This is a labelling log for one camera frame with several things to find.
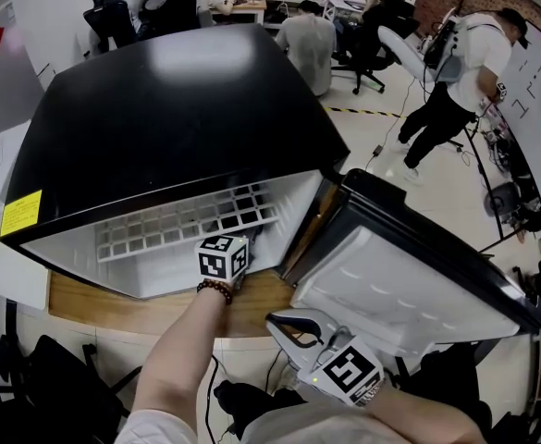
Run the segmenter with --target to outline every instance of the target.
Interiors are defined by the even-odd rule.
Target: yellow black floor tape
[[[405,115],[390,114],[389,112],[377,112],[376,110],[359,110],[356,108],[324,107],[328,112],[351,112],[352,114],[382,115],[385,117],[406,118]]]

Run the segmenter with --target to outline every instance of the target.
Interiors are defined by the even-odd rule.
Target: white floor
[[[408,86],[412,78],[401,67],[393,66],[377,74],[386,85],[384,94],[379,94],[368,87],[361,89],[361,94],[352,94],[352,75],[338,75],[334,78],[331,91],[323,97],[324,106],[378,110],[400,113]],[[403,114],[407,115],[423,103],[422,90],[417,81],[410,88],[409,97]],[[344,172],[354,167],[365,168],[374,148],[383,144],[387,131],[395,122],[393,117],[379,115],[360,115],[352,113],[329,112],[342,138],[351,148],[350,157]],[[391,153],[388,146],[395,140],[403,120],[387,137],[386,149],[369,166],[371,172],[384,177],[407,191],[407,204],[427,216],[439,225],[455,233],[476,249],[482,249],[498,239],[498,232],[493,219],[484,212],[483,197],[485,189],[482,178],[477,172],[477,164],[470,156],[471,165],[466,166],[461,156],[452,147],[438,147],[421,164],[425,177],[424,186],[417,188],[409,185],[395,174],[394,166],[400,155]],[[465,142],[463,137],[458,141]],[[502,182],[498,171],[487,160],[487,150],[481,137],[476,138],[478,149],[483,154],[486,172],[493,186]],[[536,240],[531,234],[524,245],[516,239],[509,240],[495,248],[493,261],[503,270],[510,271],[519,265],[523,271],[535,272],[539,259]],[[0,334],[3,331],[5,302],[0,299]],[[157,337],[144,336],[89,327],[70,321],[57,319],[45,312],[21,307],[18,314],[18,333],[21,345],[26,353],[33,350],[42,334],[56,339],[67,349],[82,359],[81,345],[93,343],[98,350],[97,367],[106,383],[112,385],[136,366],[144,363]],[[215,355],[225,365],[231,379],[264,386],[268,367],[278,352],[277,344],[270,338],[258,339],[218,339],[215,343]],[[495,422],[508,411],[520,413],[524,409],[530,372],[529,337],[522,336],[505,339],[478,366],[480,392],[482,399],[492,408]],[[284,354],[275,366],[275,375],[285,364]],[[210,442],[204,426],[206,389],[212,374],[212,367],[204,379],[199,391],[198,431],[199,441]],[[217,376],[216,382],[223,378]],[[272,376],[271,387],[277,377]],[[120,398],[130,407],[136,380],[120,393]],[[220,410],[214,396],[211,399],[210,423],[219,440],[230,422]],[[226,434],[221,442],[237,440]]]

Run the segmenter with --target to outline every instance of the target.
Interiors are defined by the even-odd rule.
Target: fridge shelf
[[[96,225],[97,261],[111,262],[278,221],[264,183],[207,194]]]

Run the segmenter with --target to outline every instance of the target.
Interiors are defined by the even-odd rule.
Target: black mini fridge
[[[145,299],[198,284],[202,239],[256,228],[250,272],[276,268],[297,287],[294,306],[326,311],[383,351],[541,327],[537,298],[409,209],[403,191],[359,169],[340,175],[348,153],[261,26],[136,43],[56,76],[6,199],[6,212],[36,210],[9,220],[1,241]],[[286,268],[334,185],[323,226]]]

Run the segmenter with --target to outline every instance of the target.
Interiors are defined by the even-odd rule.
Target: desk
[[[250,0],[249,2],[241,5],[233,6],[231,15],[253,15],[254,21],[260,25],[264,24],[264,12],[266,10],[265,0]],[[221,13],[212,10],[213,15],[220,15]]]
[[[362,13],[362,10],[357,10],[353,6],[348,5],[344,0],[324,0],[324,18],[334,21],[338,10],[349,11],[351,13]]]
[[[294,289],[272,270],[249,275],[223,317],[217,337],[269,336],[268,313],[290,308]],[[160,336],[184,312],[196,291],[161,298],[133,300],[84,285],[53,272],[49,314],[71,321],[138,334]]]

